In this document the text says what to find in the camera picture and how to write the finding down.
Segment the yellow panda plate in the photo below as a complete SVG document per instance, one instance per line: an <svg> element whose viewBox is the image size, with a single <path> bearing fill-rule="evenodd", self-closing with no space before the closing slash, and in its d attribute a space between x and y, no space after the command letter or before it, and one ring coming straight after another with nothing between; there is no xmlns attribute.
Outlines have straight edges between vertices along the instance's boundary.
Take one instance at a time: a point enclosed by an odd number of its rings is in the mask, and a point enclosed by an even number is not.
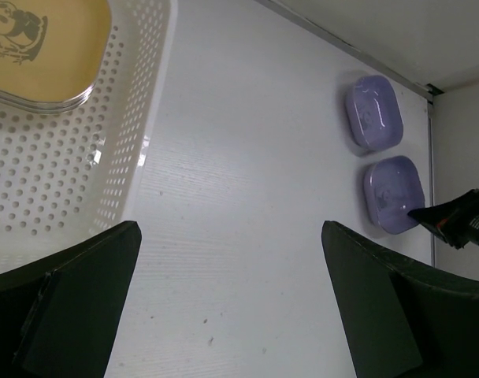
<svg viewBox="0 0 479 378"><path fill-rule="evenodd" d="M104 0L0 1L0 102L33 113L85 103L111 27Z"/></svg>

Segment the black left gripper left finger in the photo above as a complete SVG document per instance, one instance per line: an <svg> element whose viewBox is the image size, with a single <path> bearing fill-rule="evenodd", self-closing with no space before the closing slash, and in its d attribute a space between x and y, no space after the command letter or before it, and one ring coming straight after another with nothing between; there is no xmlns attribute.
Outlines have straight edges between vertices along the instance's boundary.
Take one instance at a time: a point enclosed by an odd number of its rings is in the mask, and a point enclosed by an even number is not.
<svg viewBox="0 0 479 378"><path fill-rule="evenodd" d="M0 274L0 377L104 376L141 242L127 220Z"/></svg>

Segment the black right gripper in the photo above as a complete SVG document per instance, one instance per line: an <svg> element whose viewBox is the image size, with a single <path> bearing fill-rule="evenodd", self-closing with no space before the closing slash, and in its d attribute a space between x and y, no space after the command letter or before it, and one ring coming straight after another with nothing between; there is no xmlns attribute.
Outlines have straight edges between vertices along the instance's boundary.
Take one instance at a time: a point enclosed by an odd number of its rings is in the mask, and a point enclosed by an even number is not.
<svg viewBox="0 0 479 378"><path fill-rule="evenodd" d="M479 246L479 189L436 206L412 209L408 216L454 247Z"/></svg>

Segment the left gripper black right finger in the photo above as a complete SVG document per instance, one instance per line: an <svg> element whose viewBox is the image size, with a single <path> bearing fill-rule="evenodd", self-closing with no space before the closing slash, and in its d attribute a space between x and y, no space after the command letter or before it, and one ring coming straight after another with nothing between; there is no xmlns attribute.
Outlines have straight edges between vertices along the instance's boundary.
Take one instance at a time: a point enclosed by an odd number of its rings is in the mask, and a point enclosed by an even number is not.
<svg viewBox="0 0 479 378"><path fill-rule="evenodd" d="M321 232L358 377L479 377L479 281L327 220Z"/></svg>

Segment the purple panda plate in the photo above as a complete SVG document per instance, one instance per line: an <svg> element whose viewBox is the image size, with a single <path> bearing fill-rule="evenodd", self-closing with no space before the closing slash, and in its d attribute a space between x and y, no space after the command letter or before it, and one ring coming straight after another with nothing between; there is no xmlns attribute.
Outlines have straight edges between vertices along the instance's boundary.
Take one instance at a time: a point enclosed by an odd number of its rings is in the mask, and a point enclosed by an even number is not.
<svg viewBox="0 0 479 378"><path fill-rule="evenodd" d="M361 148L380 152L403 139L403 119L390 81L380 75L356 80L345 95L351 134Z"/></svg>
<svg viewBox="0 0 479 378"><path fill-rule="evenodd" d="M425 207L425 194L408 157L399 155L370 165L363 177L363 192L369 218L378 228L398 235L418 225L409 212Z"/></svg>

